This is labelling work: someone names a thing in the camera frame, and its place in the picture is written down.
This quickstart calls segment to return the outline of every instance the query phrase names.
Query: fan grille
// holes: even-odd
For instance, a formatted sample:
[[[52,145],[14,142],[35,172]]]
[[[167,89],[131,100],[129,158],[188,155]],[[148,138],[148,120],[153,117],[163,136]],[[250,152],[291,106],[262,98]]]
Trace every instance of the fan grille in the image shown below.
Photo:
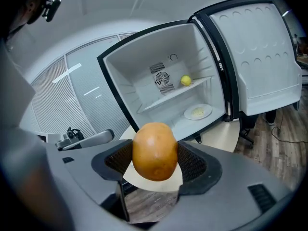
[[[159,72],[156,75],[155,80],[156,80],[158,85],[164,86],[164,85],[168,84],[168,82],[170,80],[170,76],[166,72]]]

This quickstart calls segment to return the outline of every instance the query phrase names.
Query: refrigerator door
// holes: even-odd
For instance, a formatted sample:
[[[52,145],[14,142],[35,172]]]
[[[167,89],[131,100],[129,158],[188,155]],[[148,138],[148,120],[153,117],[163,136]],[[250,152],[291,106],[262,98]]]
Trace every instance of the refrigerator door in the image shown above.
[[[229,0],[194,15],[212,38],[223,67],[235,70],[232,88],[238,90],[240,111],[251,116],[300,99],[301,69],[273,0]]]
[[[135,131],[146,123],[163,122],[179,141],[227,116],[217,58],[194,21],[148,28],[115,44],[97,59]],[[190,119],[184,115],[187,110]]]

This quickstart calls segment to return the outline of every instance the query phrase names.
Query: round table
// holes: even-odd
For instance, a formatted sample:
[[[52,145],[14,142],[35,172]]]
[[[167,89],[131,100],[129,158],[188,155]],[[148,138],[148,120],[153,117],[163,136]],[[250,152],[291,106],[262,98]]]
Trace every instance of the round table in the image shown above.
[[[208,145],[227,152],[234,152],[240,133],[240,122],[220,122],[205,132],[201,133],[202,144]],[[129,126],[122,134],[121,140],[133,139],[136,132]],[[151,181],[143,178],[137,173],[131,162],[123,178],[130,184],[152,192],[176,192],[183,184],[182,171],[177,165],[173,175],[164,181]]]

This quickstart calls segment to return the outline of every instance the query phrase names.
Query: wooden floor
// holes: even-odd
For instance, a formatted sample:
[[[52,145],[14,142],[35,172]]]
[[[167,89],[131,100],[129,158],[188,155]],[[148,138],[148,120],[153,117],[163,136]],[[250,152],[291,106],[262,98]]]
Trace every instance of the wooden floor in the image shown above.
[[[308,88],[303,88],[300,108],[296,111],[291,105],[284,108],[281,140],[308,141]],[[275,126],[282,119],[282,109],[277,111]],[[292,190],[300,183],[308,161],[308,144],[280,142],[271,134],[270,127],[259,116],[249,137],[255,141],[253,149],[249,143],[239,138],[235,153],[243,154],[269,170]],[[176,204],[177,193],[149,192],[137,189],[125,197],[130,223],[159,221]]]

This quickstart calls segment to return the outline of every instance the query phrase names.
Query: mini fridge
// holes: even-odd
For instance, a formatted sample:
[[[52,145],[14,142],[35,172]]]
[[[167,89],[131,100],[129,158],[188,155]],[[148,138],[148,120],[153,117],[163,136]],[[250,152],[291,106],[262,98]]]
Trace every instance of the mini fridge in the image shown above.
[[[97,59],[134,130],[163,122],[178,141],[301,95],[292,38],[273,0],[214,4],[133,34]]]

